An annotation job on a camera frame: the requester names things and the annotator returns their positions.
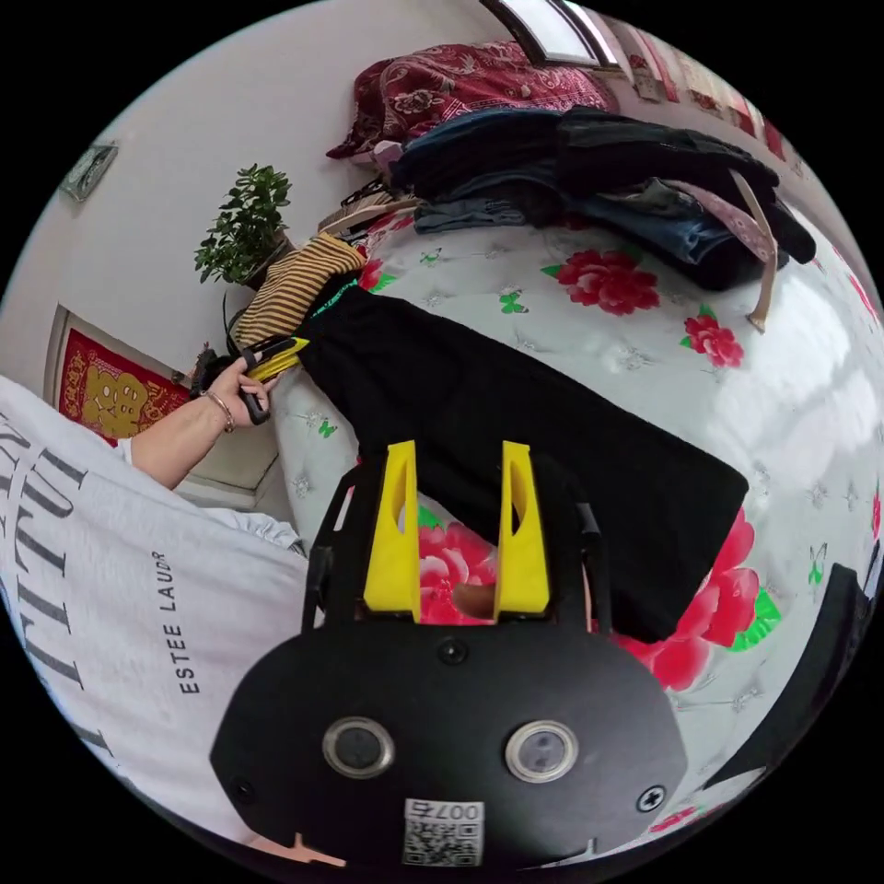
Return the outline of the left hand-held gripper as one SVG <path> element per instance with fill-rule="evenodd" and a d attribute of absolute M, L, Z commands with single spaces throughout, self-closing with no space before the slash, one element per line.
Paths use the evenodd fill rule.
<path fill-rule="evenodd" d="M 246 360 L 246 375 L 264 384 L 298 366 L 301 352 L 308 345 L 309 340 L 298 336 L 270 336 L 243 347 L 239 355 Z M 239 396 L 253 425 L 262 425 L 269 419 L 268 408 L 261 404 L 256 394 L 242 391 Z"/>

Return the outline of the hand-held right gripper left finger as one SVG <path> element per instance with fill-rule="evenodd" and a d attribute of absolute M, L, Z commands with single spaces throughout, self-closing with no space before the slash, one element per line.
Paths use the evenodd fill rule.
<path fill-rule="evenodd" d="M 421 611 L 416 449 L 388 446 L 366 572 L 364 602 L 372 613 Z"/>

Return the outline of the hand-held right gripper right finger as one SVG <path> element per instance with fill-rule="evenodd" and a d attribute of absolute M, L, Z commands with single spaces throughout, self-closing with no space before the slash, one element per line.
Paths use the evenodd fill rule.
<path fill-rule="evenodd" d="M 541 508 L 530 448 L 503 443 L 496 616 L 542 616 L 550 603 Z"/>

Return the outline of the person's left hand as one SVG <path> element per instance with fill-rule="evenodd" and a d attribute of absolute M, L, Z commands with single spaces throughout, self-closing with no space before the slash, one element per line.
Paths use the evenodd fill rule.
<path fill-rule="evenodd" d="M 249 378 L 246 375 L 246 360 L 240 357 L 218 374 L 210 385 L 206 396 L 215 403 L 222 404 L 222 410 L 229 414 L 227 422 L 231 427 L 247 428 L 257 425 L 251 423 L 246 406 L 239 394 L 242 391 L 256 394 L 261 404 L 268 408 L 270 415 L 271 391 L 277 382 L 276 378 L 261 384 Z"/>

